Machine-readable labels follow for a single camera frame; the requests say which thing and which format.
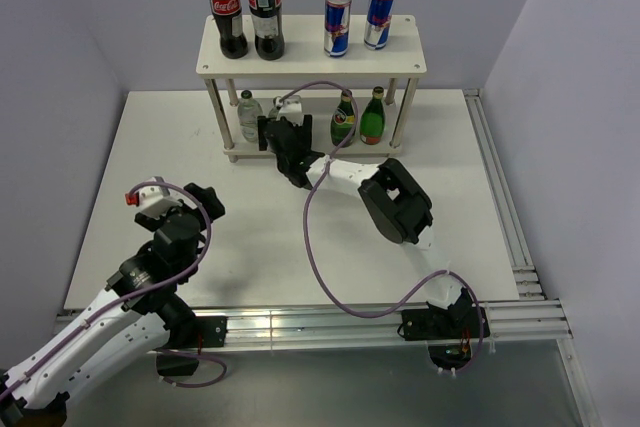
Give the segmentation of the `clear glass soda bottle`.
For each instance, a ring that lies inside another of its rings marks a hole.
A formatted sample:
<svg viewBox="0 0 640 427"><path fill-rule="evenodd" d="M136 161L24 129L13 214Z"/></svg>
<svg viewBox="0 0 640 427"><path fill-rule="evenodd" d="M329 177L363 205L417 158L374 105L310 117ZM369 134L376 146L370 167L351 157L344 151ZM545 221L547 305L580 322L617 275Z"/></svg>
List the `clear glass soda bottle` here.
<svg viewBox="0 0 640 427"><path fill-rule="evenodd" d="M273 98L272 108L270 109L267 118L270 120L277 120L280 116L280 112L284 107L284 101L281 96Z"/></svg>

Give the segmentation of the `clear Chang soda bottle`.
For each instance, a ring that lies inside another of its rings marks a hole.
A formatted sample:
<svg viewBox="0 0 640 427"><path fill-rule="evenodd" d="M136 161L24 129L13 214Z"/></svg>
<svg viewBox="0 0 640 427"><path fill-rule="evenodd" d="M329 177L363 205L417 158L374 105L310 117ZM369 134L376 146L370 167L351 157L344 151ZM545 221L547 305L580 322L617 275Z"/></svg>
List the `clear Chang soda bottle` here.
<svg viewBox="0 0 640 427"><path fill-rule="evenodd" d="M250 143L257 143L259 138L258 117L263 115L263 110L250 90L241 92L237 115L244 139Z"/></svg>

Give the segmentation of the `green bottle colourful label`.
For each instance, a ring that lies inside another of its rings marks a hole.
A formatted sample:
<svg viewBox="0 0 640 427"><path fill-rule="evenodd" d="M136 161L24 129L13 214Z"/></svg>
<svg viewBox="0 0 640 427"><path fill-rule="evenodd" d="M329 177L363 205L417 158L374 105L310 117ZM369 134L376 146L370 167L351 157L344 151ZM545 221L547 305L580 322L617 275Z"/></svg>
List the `green bottle colourful label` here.
<svg viewBox="0 0 640 427"><path fill-rule="evenodd" d="M330 138L334 146L349 146L353 142L352 129L356 125L356 115L352 105L352 92L341 92L340 102L334 110L330 123Z"/></svg>

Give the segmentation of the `green bottle gold cap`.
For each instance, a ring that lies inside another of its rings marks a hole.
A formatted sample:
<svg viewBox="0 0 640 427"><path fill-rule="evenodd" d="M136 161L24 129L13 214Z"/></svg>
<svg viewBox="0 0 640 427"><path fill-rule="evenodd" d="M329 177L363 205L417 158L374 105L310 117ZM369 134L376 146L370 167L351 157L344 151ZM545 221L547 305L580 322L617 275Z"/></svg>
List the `green bottle gold cap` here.
<svg viewBox="0 0 640 427"><path fill-rule="evenodd" d="M360 120L360 139L367 145L378 144L385 130L384 88L376 86Z"/></svg>

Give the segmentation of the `Red Bull can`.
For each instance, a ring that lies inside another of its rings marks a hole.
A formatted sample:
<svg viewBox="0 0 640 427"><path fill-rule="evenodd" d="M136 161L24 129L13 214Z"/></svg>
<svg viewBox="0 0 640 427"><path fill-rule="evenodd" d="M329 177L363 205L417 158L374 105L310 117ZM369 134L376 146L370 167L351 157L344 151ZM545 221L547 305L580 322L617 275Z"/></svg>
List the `Red Bull can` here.
<svg viewBox="0 0 640 427"><path fill-rule="evenodd" d="M348 50L351 3L325 0L324 51L330 57L341 57Z"/></svg>
<svg viewBox="0 0 640 427"><path fill-rule="evenodd" d="M369 0L365 22L364 44L381 50L389 37L394 0Z"/></svg>

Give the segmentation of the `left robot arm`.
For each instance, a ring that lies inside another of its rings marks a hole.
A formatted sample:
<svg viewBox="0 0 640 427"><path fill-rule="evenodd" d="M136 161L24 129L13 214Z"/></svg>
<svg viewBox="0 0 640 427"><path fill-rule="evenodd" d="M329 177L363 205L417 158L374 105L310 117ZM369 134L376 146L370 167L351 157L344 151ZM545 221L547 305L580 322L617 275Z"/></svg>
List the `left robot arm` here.
<svg viewBox="0 0 640 427"><path fill-rule="evenodd" d="M173 357L201 339L178 286L197 272L225 207L214 188L153 177L125 195L151 239L124 260L94 300L36 353L1 375L4 426L61 426L67 407L140 355Z"/></svg>

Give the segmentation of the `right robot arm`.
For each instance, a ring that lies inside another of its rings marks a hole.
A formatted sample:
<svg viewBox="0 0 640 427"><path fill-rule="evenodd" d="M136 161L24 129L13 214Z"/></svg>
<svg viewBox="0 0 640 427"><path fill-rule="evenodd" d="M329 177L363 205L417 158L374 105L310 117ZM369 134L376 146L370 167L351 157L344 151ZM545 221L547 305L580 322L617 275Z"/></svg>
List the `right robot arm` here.
<svg viewBox="0 0 640 427"><path fill-rule="evenodd" d="M482 308L471 286L448 268L435 247L433 204L427 193L398 160L389 158L380 164L361 164L335 158L311 148L312 120L309 115L296 125L288 119L258 118L259 148L276 157L278 171L290 183L309 192L302 213L302 232L311 270L322 291L341 311L361 319L376 319L401 313L406 338L416 330L429 338L456 335L484 337ZM311 201L320 190L352 195L360 199L378 232L393 244L406 247L416 260L434 271L421 279L395 305L384 311L357 311L342 303L326 284L314 258L309 231ZM418 317L411 318L404 306L432 280L451 278L442 300L434 300Z"/></svg>

